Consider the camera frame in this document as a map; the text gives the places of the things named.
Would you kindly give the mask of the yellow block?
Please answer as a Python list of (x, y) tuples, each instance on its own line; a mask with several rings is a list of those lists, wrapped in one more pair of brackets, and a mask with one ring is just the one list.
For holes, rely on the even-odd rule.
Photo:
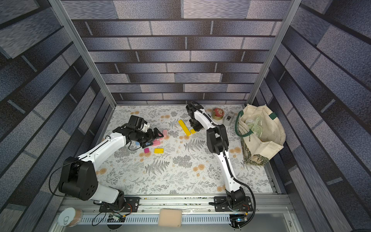
[(163, 154), (164, 153), (164, 149), (163, 148), (156, 148), (156, 149), (154, 149), (154, 153), (155, 154)]
[(185, 123), (182, 120), (179, 120), (178, 123), (181, 126), (181, 128), (187, 128)]
[(183, 129), (183, 131), (185, 132), (185, 134), (187, 136), (190, 136), (191, 135), (191, 132), (190, 132), (190, 130), (187, 127), (183, 127), (182, 129)]

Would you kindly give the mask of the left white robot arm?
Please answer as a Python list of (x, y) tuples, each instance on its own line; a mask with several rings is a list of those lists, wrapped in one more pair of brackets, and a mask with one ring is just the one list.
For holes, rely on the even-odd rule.
[(116, 151), (129, 146), (132, 141), (146, 148), (153, 141), (164, 137), (157, 128), (150, 129), (148, 125), (133, 126), (124, 124), (96, 145), (91, 150), (65, 160), (60, 175), (59, 191), (83, 201), (100, 202), (104, 209), (101, 212), (120, 212), (126, 207), (125, 194), (121, 190), (100, 184), (96, 171)]

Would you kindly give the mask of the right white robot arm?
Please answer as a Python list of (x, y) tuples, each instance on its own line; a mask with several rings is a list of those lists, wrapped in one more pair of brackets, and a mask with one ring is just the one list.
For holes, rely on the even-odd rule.
[(251, 190), (249, 186), (236, 179), (229, 156), (229, 141), (226, 127), (217, 124), (206, 113), (205, 109), (197, 102), (187, 104), (186, 110), (190, 116), (191, 127), (195, 131), (206, 130), (206, 144), (209, 151), (215, 154), (221, 168), (226, 188), (226, 200), (222, 205), (227, 205), (231, 210), (239, 210), (245, 207), (246, 210), (253, 211), (255, 206), (248, 203), (243, 187)]

